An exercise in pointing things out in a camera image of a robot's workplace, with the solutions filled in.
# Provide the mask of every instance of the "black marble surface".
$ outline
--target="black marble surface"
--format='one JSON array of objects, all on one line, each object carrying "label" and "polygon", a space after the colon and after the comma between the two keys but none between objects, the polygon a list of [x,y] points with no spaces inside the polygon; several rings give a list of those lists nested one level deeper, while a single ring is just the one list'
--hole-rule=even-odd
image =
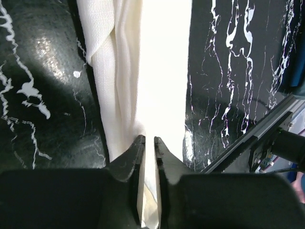
[{"label": "black marble surface", "polygon": [[103,167],[106,144],[75,5],[0,2],[0,171]]},{"label": "black marble surface", "polygon": [[302,0],[193,0],[188,166],[204,170],[284,99],[302,7]]},{"label": "black marble surface", "polygon": [[[193,0],[185,163],[202,171],[284,99],[301,0]],[[0,171],[103,167],[75,0],[0,0]]]}]

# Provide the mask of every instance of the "folded towel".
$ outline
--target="folded towel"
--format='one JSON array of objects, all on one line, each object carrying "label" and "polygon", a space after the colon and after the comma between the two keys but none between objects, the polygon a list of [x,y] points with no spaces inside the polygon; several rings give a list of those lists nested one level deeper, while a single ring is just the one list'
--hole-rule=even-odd
[{"label": "folded towel", "polygon": [[181,161],[191,0],[78,0],[110,161],[146,136],[143,222],[156,228],[153,138]]}]

